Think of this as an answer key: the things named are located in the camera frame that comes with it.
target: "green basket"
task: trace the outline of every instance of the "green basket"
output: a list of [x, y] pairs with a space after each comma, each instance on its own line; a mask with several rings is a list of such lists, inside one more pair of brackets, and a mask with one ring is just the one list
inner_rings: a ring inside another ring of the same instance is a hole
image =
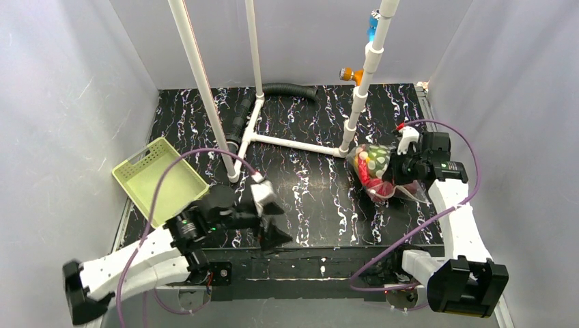
[[[161, 174], [179, 156], [179, 152], [165, 138], [160, 137], [113, 169], [115, 179], [147, 219]], [[180, 161], [163, 181], [155, 206], [155, 218], [151, 223], [153, 228], [163, 225], [189, 203], [198, 200], [208, 189], [209, 185], [191, 165], [187, 161]]]

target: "black corrugated hose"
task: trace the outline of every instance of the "black corrugated hose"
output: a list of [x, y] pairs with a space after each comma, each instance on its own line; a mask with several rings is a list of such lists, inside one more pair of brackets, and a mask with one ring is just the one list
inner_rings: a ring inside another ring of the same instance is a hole
[[[317, 93], [317, 88], [315, 86], [304, 87], [302, 85], [291, 83], [266, 83], [263, 85], [263, 90], [266, 96], [293, 96], [307, 98], [314, 101], [315, 94]], [[237, 115], [231, 124], [229, 133], [225, 135], [225, 138], [227, 139], [227, 146], [230, 152], [237, 154], [239, 145], [241, 144], [241, 137], [245, 128], [247, 115], [249, 115], [251, 112], [253, 103], [255, 103], [255, 90], [247, 92], [241, 101], [241, 104], [239, 105]]]

